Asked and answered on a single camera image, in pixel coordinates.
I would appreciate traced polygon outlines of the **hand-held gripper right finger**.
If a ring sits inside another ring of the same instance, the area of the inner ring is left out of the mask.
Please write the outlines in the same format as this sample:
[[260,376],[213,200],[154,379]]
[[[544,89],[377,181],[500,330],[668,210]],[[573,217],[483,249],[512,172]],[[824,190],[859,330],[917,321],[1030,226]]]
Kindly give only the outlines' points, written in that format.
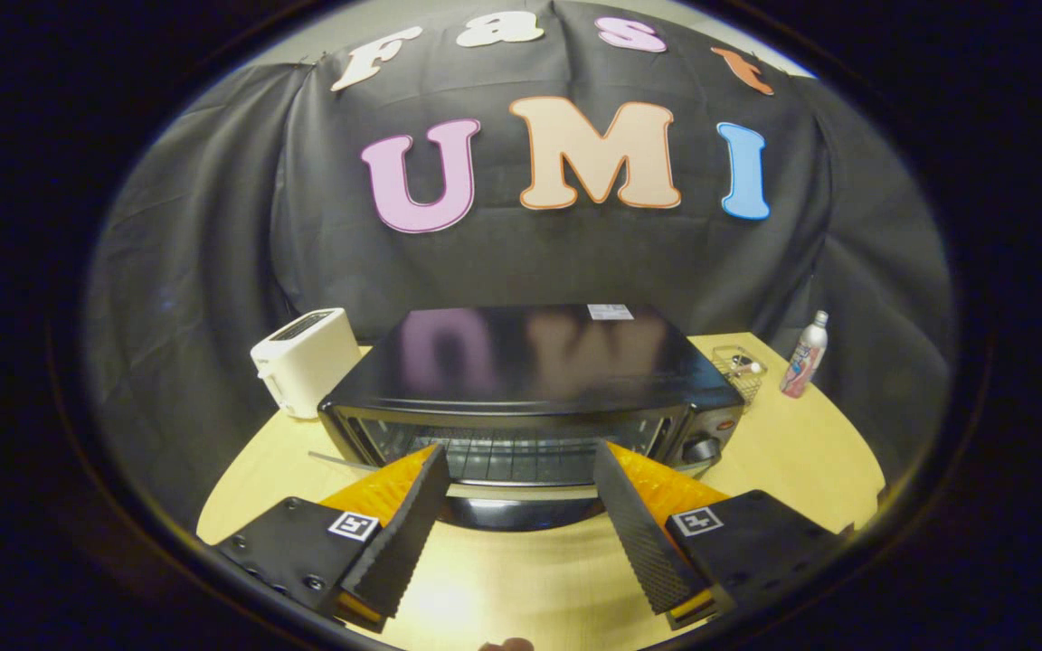
[[597,444],[592,479],[650,609],[673,629],[759,609],[845,542],[769,492],[731,497],[615,442]]

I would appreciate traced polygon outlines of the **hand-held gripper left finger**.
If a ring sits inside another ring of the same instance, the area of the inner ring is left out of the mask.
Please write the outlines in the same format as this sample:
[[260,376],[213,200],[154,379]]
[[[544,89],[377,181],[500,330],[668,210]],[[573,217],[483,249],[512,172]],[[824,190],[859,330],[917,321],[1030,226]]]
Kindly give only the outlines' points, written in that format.
[[381,633],[448,489],[447,450],[430,444],[319,502],[286,497],[215,548],[305,609]]

